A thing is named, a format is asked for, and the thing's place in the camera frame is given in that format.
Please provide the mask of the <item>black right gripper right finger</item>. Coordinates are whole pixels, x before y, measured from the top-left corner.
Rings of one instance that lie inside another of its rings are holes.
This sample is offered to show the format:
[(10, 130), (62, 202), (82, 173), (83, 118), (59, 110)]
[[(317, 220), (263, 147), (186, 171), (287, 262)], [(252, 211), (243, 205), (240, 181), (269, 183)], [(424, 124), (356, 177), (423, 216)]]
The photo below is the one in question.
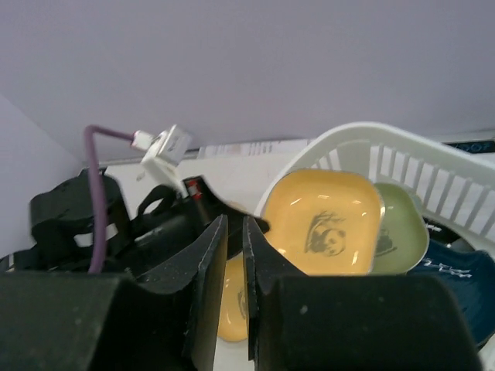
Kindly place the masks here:
[(309, 276), (243, 225), (248, 357), (257, 370), (480, 370), (448, 288), (419, 275)]

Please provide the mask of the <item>dark blue leaf plate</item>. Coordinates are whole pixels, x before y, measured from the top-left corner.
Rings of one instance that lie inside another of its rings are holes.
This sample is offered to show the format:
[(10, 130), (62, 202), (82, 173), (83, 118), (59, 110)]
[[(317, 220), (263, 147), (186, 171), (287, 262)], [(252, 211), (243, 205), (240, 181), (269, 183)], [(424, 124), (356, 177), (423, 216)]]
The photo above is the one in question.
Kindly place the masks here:
[(494, 334), (494, 259), (460, 233), (425, 218), (430, 241), (421, 262), (408, 274), (426, 274), (453, 294), (478, 348)]

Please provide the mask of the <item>yellow square dish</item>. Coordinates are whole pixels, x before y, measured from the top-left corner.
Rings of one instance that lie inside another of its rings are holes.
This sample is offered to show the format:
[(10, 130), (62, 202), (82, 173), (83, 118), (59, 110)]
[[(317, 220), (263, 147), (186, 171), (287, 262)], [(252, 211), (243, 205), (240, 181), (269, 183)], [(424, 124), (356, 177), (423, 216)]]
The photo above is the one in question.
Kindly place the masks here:
[(362, 175), (299, 169), (273, 186), (261, 213), (270, 245), (308, 275), (367, 275), (384, 202)]
[(226, 342), (241, 342), (248, 337), (247, 305), (242, 255), (226, 262), (217, 335)]

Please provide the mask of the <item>green square panda dish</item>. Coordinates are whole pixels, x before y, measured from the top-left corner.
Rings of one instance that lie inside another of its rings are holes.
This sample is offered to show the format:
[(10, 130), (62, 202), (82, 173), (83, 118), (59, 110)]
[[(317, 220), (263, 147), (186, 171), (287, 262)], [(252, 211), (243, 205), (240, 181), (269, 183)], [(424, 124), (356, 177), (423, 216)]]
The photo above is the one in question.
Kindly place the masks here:
[(375, 185), (384, 201), (372, 274), (405, 274), (421, 262), (429, 245), (421, 200), (399, 185)]

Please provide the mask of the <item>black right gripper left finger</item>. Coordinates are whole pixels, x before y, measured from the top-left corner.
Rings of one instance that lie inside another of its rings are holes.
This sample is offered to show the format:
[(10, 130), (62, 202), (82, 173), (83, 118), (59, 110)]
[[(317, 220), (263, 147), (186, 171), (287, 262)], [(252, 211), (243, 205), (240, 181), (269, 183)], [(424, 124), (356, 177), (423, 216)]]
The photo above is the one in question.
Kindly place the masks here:
[(227, 217), (149, 271), (1, 276), (3, 370), (211, 370)]

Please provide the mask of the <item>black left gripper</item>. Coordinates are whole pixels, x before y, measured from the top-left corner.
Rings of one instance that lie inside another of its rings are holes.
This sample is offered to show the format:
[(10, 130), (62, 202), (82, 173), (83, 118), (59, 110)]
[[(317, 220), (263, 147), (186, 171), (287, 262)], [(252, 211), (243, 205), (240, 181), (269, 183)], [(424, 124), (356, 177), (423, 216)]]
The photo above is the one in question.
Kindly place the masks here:
[(194, 242), (218, 217), (228, 222), (227, 258), (242, 250), (244, 218), (251, 214), (221, 199), (201, 176), (183, 180), (182, 198), (167, 185), (158, 185), (144, 198), (132, 220), (134, 244), (127, 252), (127, 271), (138, 278)]

